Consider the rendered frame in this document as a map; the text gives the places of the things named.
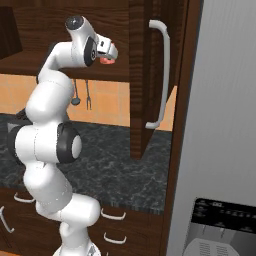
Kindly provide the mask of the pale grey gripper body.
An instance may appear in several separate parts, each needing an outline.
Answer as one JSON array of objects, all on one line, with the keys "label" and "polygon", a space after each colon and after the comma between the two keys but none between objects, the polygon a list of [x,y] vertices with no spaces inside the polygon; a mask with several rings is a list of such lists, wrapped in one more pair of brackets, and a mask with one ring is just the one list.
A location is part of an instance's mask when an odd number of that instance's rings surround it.
[{"label": "pale grey gripper body", "polygon": [[113,43],[107,44],[106,58],[116,60],[118,58],[118,50]]}]

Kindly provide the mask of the dark wooden cupboard door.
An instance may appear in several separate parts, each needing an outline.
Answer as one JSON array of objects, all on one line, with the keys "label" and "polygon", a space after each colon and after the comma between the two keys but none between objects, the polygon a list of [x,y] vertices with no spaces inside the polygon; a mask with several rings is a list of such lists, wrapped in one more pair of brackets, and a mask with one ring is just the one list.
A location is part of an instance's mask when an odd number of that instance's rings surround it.
[{"label": "dark wooden cupboard door", "polygon": [[163,37],[149,27],[160,20],[170,37],[169,89],[178,84],[187,0],[129,0],[130,157],[140,159],[153,135],[163,86]]}]

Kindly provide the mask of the hanging metal fork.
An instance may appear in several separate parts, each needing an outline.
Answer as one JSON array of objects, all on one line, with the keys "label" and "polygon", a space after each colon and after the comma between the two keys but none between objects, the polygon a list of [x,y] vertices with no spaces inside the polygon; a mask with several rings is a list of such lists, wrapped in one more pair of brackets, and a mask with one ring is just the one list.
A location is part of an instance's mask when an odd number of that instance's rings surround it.
[{"label": "hanging metal fork", "polygon": [[87,92],[87,98],[86,98],[87,110],[92,110],[92,103],[91,103],[88,80],[85,80],[85,84],[86,84],[86,92]]}]

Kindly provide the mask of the hanging metal ladle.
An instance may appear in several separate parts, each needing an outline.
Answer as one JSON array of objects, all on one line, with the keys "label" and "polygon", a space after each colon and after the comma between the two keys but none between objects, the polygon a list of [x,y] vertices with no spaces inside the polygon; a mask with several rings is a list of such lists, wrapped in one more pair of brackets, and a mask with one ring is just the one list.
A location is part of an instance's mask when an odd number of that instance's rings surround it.
[{"label": "hanging metal ladle", "polygon": [[78,97],[78,90],[77,90],[76,80],[73,80],[73,84],[74,84],[74,89],[75,89],[75,97],[72,99],[71,103],[74,106],[77,106],[77,105],[80,104],[80,98]]}]

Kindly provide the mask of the dark wooden tall side panel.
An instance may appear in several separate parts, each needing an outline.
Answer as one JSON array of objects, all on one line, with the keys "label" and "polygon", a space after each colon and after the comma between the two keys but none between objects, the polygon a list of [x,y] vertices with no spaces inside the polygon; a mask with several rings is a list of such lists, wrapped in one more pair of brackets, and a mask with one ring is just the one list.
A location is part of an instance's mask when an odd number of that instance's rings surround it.
[{"label": "dark wooden tall side panel", "polygon": [[181,46],[180,70],[171,140],[168,183],[158,256],[167,256],[171,218],[177,186],[202,5],[203,0],[187,0],[184,10],[184,33]]}]

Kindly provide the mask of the grey fridge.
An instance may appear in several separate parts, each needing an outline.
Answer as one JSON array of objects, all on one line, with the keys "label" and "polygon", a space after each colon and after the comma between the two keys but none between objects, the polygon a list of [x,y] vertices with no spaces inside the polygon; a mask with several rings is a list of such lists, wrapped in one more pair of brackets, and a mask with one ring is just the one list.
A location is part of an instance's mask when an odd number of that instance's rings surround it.
[{"label": "grey fridge", "polygon": [[197,197],[256,206],[256,0],[204,0],[167,256]]}]

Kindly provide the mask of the dark wooden drawer front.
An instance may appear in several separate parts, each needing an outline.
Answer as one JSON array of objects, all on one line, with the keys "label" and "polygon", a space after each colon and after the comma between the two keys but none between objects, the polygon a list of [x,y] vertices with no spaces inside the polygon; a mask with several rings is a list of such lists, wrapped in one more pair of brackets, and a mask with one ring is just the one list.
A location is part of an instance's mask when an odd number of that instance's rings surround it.
[{"label": "dark wooden drawer front", "polygon": [[123,221],[115,221],[100,216],[97,221],[98,225],[116,227],[117,229],[152,230],[153,232],[160,232],[162,230],[162,215],[134,211],[126,208],[116,208],[107,205],[103,205],[102,208],[104,208],[105,213],[110,215],[120,216],[126,212],[126,217]]},{"label": "dark wooden drawer front", "polygon": [[28,203],[21,203],[14,199],[14,194],[18,192],[18,196],[23,199],[33,199],[26,189],[12,189],[12,188],[0,188],[0,206],[17,206],[17,205],[29,205]]},{"label": "dark wooden drawer front", "polygon": [[89,227],[88,230],[102,256],[160,256],[157,235],[113,228]]}]

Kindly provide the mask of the dark wooden wall cupboard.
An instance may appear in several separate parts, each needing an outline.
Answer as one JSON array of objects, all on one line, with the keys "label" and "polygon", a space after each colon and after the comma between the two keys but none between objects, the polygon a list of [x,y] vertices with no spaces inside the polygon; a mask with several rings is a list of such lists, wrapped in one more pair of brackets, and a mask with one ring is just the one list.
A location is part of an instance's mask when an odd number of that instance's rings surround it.
[{"label": "dark wooden wall cupboard", "polygon": [[113,64],[95,61],[89,68],[69,68],[65,73],[76,79],[127,82],[128,0],[0,0],[0,24],[20,44],[0,60],[0,73],[35,76],[50,44],[71,39],[65,21],[74,15],[84,16],[96,33],[110,38],[118,58]]}]

